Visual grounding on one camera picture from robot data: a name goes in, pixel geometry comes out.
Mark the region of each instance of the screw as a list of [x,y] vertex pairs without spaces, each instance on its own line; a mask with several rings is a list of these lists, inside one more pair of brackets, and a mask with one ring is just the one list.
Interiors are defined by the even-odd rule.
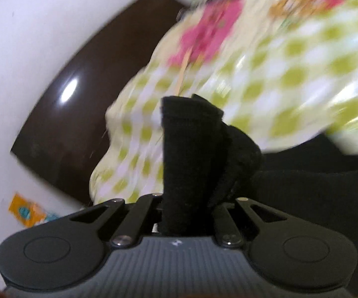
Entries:
[[235,234],[226,234],[222,237],[223,243],[227,245],[236,245],[241,243],[241,238]]
[[132,243],[132,238],[128,235],[119,235],[113,239],[113,243],[118,246],[127,246]]

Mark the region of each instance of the glossy brown surface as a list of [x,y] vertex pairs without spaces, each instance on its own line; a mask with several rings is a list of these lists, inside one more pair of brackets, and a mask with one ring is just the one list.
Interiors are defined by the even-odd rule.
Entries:
[[109,147],[106,109],[149,62],[182,7],[175,0],[137,0],[91,38],[31,112],[11,149],[18,159],[89,204],[89,177]]

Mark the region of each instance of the teal logo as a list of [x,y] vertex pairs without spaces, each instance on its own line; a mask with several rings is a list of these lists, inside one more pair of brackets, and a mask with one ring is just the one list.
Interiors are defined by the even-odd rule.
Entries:
[[22,218],[26,220],[30,220],[30,210],[27,207],[20,207],[19,208],[19,214]]

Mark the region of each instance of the wooden stick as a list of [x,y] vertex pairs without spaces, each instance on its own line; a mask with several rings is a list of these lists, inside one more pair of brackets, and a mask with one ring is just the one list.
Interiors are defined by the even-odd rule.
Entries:
[[190,55],[191,55],[192,51],[193,51],[193,48],[189,48],[186,51],[186,53],[184,54],[183,61],[182,61],[182,66],[180,67],[180,71],[179,71],[179,75],[178,75],[178,81],[176,82],[176,86],[175,86],[174,95],[176,95],[176,96],[178,96],[179,93],[180,93],[180,89],[182,87],[183,79],[184,79],[184,71],[186,70],[186,67],[187,67],[188,62],[190,60]]

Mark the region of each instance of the brown wooden surface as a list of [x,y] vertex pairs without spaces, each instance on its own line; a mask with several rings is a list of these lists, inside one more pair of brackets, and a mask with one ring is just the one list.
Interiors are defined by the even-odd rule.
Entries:
[[[69,61],[29,115],[11,151],[37,175],[82,203],[88,183],[108,149],[105,112],[126,83],[150,60],[183,5],[137,0]],[[77,79],[62,103],[67,84]]]

